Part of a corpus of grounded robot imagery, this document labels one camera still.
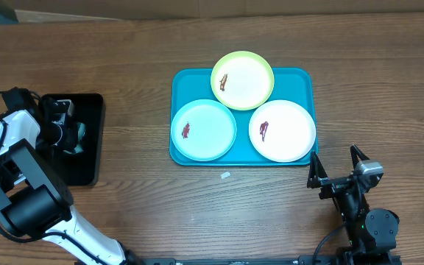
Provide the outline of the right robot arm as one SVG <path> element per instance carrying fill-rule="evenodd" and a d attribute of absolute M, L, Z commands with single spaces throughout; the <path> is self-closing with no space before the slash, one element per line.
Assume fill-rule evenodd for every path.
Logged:
<path fill-rule="evenodd" d="M 309 257 L 310 264 L 400 264 L 393 256 L 400 219 L 393 211 L 371 209 L 365 194 L 377 186 L 384 168 L 377 160 L 369 159 L 356 145 L 350 147 L 353 170 L 346 177 L 331 179 L 316 152 L 311 152 L 308 188 L 318 188 L 320 199 L 332 199 L 342 218 L 342 224 L 317 245 Z M 323 245 L 345 230 L 350 245 L 340 247 L 333 255 L 321 255 Z"/>

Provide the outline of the green scrubbing sponge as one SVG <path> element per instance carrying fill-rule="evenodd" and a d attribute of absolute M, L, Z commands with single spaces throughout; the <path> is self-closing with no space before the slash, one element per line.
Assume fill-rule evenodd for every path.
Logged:
<path fill-rule="evenodd" d="M 76 122 L 66 132 L 63 151 L 69 155 L 78 155 L 84 152 L 83 139 L 85 137 L 85 125 Z"/>

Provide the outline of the light blue plate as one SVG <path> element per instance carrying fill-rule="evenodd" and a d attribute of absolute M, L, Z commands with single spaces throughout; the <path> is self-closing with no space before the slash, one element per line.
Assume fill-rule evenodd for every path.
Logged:
<path fill-rule="evenodd" d="M 174 147 L 188 159 L 206 162 L 224 156 L 235 142 L 236 120 L 222 103 L 198 99 L 181 107 L 172 119 Z"/>

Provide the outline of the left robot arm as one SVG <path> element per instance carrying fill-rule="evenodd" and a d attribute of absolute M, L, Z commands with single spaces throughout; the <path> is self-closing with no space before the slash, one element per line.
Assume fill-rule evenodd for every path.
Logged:
<path fill-rule="evenodd" d="M 0 234 L 17 243 L 48 241 L 78 264 L 139 264 L 119 241 L 75 208 L 71 186 L 99 177 L 105 103 L 97 93 L 3 91 L 0 114 Z"/>

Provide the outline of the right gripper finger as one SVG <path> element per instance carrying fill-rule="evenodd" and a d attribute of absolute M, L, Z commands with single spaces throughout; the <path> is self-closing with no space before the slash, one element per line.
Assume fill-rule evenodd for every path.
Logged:
<path fill-rule="evenodd" d="M 359 162 L 369 160 L 369 158 L 355 144 L 350 147 L 350 155 L 354 169 L 356 169 Z"/>
<path fill-rule="evenodd" d="M 309 166 L 308 181 L 323 181 L 328 179 L 327 173 L 315 151 L 311 151 L 311 161 Z"/>

